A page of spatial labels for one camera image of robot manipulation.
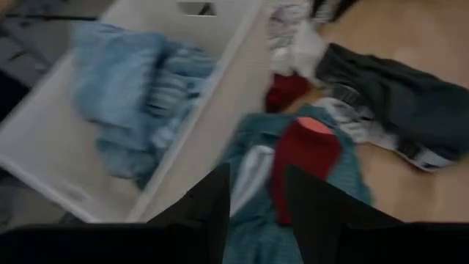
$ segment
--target red cloth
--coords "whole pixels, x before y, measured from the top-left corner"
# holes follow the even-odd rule
[[[265,96],[265,111],[278,113],[310,90],[308,80],[303,77],[273,76],[273,83]]]
[[[279,224],[290,224],[284,190],[287,165],[295,165],[325,180],[337,162],[341,149],[340,142],[333,133],[313,131],[301,125],[298,120],[288,127],[277,143],[271,180],[271,194]]]

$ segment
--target clothing pile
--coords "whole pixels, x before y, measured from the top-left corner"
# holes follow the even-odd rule
[[[231,168],[231,219],[224,262],[301,263],[289,223],[282,175],[295,165],[370,204],[353,140],[322,108],[250,114],[221,163]]]
[[[302,59],[300,53],[304,47],[298,47],[296,43],[305,43],[298,39],[305,37],[304,33],[300,33],[305,30],[306,25],[303,22],[308,21],[308,26],[316,27],[337,21],[355,2],[356,0],[278,0],[271,4],[267,28],[268,45],[272,51],[270,69],[279,75],[293,75],[296,71],[294,65],[298,66],[298,60]],[[309,52],[320,49],[319,35],[316,37],[315,34],[310,34],[309,37],[314,39],[306,44],[315,44],[314,47],[306,47]]]
[[[137,179],[142,187],[215,62],[190,43],[98,22],[76,24],[72,43],[72,100],[100,127],[96,147],[109,173]]]
[[[469,151],[469,91],[463,87],[333,43],[315,75],[329,94],[317,105],[356,142],[393,150],[427,172]]]
[[[469,151],[469,91],[392,59],[326,43],[297,10],[301,5],[285,6],[271,19],[270,30],[288,21],[282,15],[294,14],[284,38],[270,43],[274,75],[265,110],[275,114],[248,115],[221,160],[231,166],[226,264],[302,262],[285,199],[288,166],[371,204],[355,144],[393,150],[427,172]],[[275,55],[285,47],[288,67],[277,67]],[[308,93],[310,84],[322,98],[294,114],[277,114]]]

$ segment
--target laundry basket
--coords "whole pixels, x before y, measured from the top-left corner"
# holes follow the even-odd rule
[[[95,149],[97,127],[70,101],[70,54],[2,123],[0,165],[84,221],[145,221],[170,206],[213,168],[240,118],[260,110],[270,80],[262,1],[211,3],[214,16],[187,15],[175,0],[118,0],[103,16],[126,29],[191,41],[218,59],[203,100],[143,191],[106,172]]]

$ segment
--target blue clothing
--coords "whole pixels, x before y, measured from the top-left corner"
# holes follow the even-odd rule
[[[283,132],[298,117],[311,117],[324,123],[341,143],[342,154],[327,181],[350,196],[370,204],[372,198],[362,181],[355,144],[347,134],[338,129],[324,109],[311,105],[303,106],[295,114],[251,114],[240,123],[221,159],[222,163],[231,164],[232,186],[245,153],[255,145],[275,149]],[[230,219],[224,252],[224,264],[254,263],[302,263],[292,228],[277,225],[276,211],[267,185]]]
[[[99,22],[77,23],[72,36],[72,99],[100,126],[96,148],[109,174],[147,182],[214,61],[189,43]],[[162,137],[163,143],[153,140]]]

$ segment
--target teal shirt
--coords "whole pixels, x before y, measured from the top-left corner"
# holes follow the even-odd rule
[[[303,106],[294,114],[250,114],[241,121],[221,159],[221,163],[231,165],[231,187],[243,156],[255,145],[275,149],[281,135],[298,117],[311,117],[324,123],[341,143],[342,154],[327,181],[350,196],[371,204],[371,194],[362,181],[354,142],[324,109],[311,105]],[[224,264],[302,263],[292,228],[276,223],[276,211],[267,185],[230,219]]]

